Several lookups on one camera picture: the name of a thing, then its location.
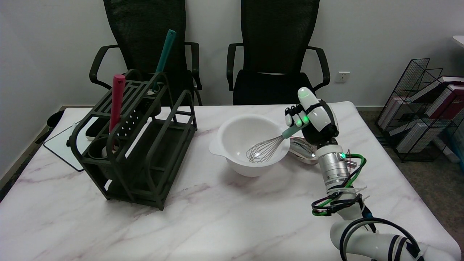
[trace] robot finger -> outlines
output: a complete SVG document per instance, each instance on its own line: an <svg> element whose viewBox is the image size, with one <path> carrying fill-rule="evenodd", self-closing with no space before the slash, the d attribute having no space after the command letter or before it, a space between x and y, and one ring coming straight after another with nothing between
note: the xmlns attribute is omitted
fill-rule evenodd
<svg viewBox="0 0 464 261"><path fill-rule="evenodd" d="M299 104L296 108L299 111L298 116L303 121L303 124L308 124L309 123L309 117L308 117L308 115L306 115L306 112L304 112L303 106L301 104Z"/></svg>
<svg viewBox="0 0 464 261"><path fill-rule="evenodd" d="M290 114L291 112L291 109L290 108L287 108L285 109L285 123L287 124L287 126L291 127L293 126L293 124L295 124L295 122L293 121L293 118L292 118L292 115Z"/></svg>

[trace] metal whisk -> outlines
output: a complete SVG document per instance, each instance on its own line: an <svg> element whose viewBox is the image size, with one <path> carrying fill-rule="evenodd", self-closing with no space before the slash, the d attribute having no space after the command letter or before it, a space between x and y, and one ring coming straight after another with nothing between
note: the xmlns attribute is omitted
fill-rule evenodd
<svg viewBox="0 0 464 261"><path fill-rule="evenodd" d="M296 125L293 125L292 127L289 127L286 131L282 132L282 135L254 145L246 151L246 157L252 163L267 162L270 158L272 158L272 155L274 155L277 148L282 143L282 141L284 141L284 139L290 138L290 136L297 133L305 126L306 125L298 127Z"/></svg>
<svg viewBox="0 0 464 261"><path fill-rule="evenodd" d="M282 141L284 141L284 137L278 136L260 142L246 151L246 157L253 163L266 162L274 155Z"/></svg>

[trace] red book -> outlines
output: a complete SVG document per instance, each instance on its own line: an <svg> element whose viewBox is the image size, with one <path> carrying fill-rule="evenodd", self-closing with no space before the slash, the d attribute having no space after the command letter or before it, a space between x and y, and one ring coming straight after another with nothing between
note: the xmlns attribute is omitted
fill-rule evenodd
<svg viewBox="0 0 464 261"><path fill-rule="evenodd" d="M450 85L425 112L431 119L452 120L464 108L464 86Z"/></svg>

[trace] kitchen utensil holder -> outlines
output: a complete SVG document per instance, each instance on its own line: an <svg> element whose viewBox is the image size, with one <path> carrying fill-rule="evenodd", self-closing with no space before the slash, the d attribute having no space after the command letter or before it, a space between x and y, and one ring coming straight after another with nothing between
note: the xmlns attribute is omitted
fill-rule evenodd
<svg viewBox="0 0 464 261"><path fill-rule="evenodd" d="M151 90L156 82L160 87L158 91L155 95L146 96L147 91ZM171 100L171 111L166 120L155 117L161 112L163 95L168 95ZM185 100L189 103L190 111L179 110L180 104ZM106 199L117 199L163 210L169 190L197 130L192 94L185 90L173 104L168 79L164 73L159 72L148 82L126 81L121 120L112 132L108 133L110 113L111 90L73 131L70 144L74 156ZM186 123L181 123L176 115L186 115L189 118ZM108 122L81 154L77 150L77 134L93 117L103 118ZM126 157L148 117L153 117L153 121ZM106 140L106 157L98 154L98 150L103 148L102 140ZM114 153L113 145L118 146Z"/></svg>

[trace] white marble tabletop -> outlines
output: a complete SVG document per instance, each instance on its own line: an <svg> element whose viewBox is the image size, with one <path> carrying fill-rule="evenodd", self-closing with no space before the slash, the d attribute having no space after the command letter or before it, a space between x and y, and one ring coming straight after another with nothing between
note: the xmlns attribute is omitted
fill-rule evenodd
<svg viewBox="0 0 464 261"><path fill-rule="evenodd" d="M325 196L319 167L286 157L274 172L247 178L209 153L219 126L240 113L263 114L284 125L284 105L196 107L195 133L166 208L107 201L85 172L40 148L0 203L2 261L336 261L329 238L338 215L315 217ZM350 102L332 104L338 142L367 158L356 187L366 205L417 241L460 259L457 243L403 177ZM67 109L51 137L89 109ZM382 233L393 228L378 226ZM351 261L368 258L348 255Z"/></svg>

